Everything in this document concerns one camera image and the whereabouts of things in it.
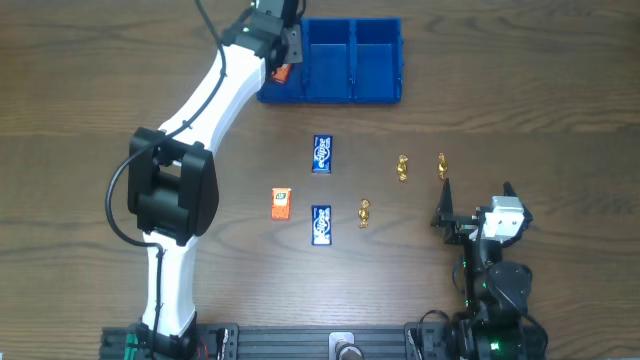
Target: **wooden table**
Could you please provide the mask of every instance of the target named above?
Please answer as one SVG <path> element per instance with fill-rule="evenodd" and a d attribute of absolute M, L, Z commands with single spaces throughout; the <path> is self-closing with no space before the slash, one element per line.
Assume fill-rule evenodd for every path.
<path fill-rule="evenodd" d="M 207 8 L 222 30 L 247 5 Z M 505 258 L 534 272 L 530 312 L 549 332 L 549 358 L 638 356 L 638 2 L 309 0 L 307 15 L 402 17 L 403 101 L 246 105 L 216 158 L 221 201 L 197 257 L 199 319 L 404 324 L 463 310 L 451 284 L 462 250 L 429 227 L 444 152 L 458 212 L 509 180 L 533 213 Z M 94 359 L 103 326 L 141 315 L 146 254 L 108 228 L 107 182 L 133 131 L 169 118 L 213 55 L 191 1 L 0 3 L 6 359 Z M 328 177 L 310 174 L 317 133 L 335 138 Z M 395 174 L 403 153 L 406 184 Z M 293 188 L 287 223 L 270 220 L 272 187 Z M 125 196 L 120 184 L 116 217 L 139 234 Z M 319 203 L 333 205 L 329 248 L 310 245 Z"/>

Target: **tabletop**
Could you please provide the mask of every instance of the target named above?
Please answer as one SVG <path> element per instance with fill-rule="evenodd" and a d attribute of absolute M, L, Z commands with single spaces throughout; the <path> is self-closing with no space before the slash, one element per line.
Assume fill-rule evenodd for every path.
<path fill-rule="evenodd" d="M 219 30 L 248 5 L 206 4 Z M 640 6 L 636 0 L 309 0 L 309 17 L 400 17 L 395 106 L 251 99 L 216 155 L 220 206 L 198 250 L 201 322 L 397 324 L 453 314 L 462 249 L 429 226 L 449 163 L 471 214 L 510 181 L 533 213 L 507 260 L 533 271 L 529 309 L 550 359 L 640 354 Z M 101 328 L 146 303 L 144 250 L 105 220 L 107 183 L 140 126 L 157 128 L 208 71 L 215 43 L 192 1 L 0 4 L 0 352 L 94 359 Z M 314 134 L 333 173 L 310 172 Z M 409 179 L 395 168 L 409 157 Z M 115 214 L 140 238 L 126 210 Z M 271 189 L 293 189 L 291 220 Z M 360 200 L 371 201 L 359 229 Z M 313 204 L 333 206 L 311 246 Z"/>

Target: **wood grain surface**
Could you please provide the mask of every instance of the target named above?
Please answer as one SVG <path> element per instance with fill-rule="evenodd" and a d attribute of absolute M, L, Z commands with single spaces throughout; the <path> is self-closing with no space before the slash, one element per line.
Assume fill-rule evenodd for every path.
<path fill-rule="evenodd" d="M 207 4 L 218 28 L 247 4 Z M 461 311 L 461 249 L 428 226 L 449 161 L 460 213 L 505 180 L 535 221 L 505 258 L 534 272 L 550 359 L 640 356 L 640 3 L 309 0 L 307 16 L 403 19 L 398 106 L 250 100 L 216 158 L 221 202 L 197 256 L 204 322 L 404 324 Z M 139 126 L 157 127 L 214 56 L 192 1 L 0 2 L 0 352 L 95 359 L 103 326 L 142 314 L 147 263 L 109 230 L 107 182 Z M 334 171 L 310 174 L 313 134 Z M 409 156 L 409 182 L 395 175 Z M 270 220 L 273 187 L 292 218 Z M 138 233 L 119 186 L 116 217 Z M 361 198 L 370 226 L 358 228 Z M 333 205 L 334 246 L 310 245 Z"/>

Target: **blue tray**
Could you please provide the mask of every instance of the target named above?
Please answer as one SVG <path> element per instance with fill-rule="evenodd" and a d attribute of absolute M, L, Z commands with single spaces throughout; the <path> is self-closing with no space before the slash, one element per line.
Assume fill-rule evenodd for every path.
<path fill-rule="evenodd" d="M 302 19 L 304 62 L 286 84 L 267 80 L 258 100 L 283 103 L 393 104 L 402 98 L 402 22 Z"/>

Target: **blue oreo package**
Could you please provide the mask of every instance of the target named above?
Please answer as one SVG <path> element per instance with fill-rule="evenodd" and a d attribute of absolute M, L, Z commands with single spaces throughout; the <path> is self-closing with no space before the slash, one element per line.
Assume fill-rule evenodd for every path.
<path fill-rule="evenodd" d="M 313 205 L 311 214 L 311 245 L 331 245 L 331 205 Z"/>
<path fill-rule="evenodd" d="M 313 139 L 313 168 L 312 173 L 331 174 L 331 151 L 333 136 L 316 135 Z"/>

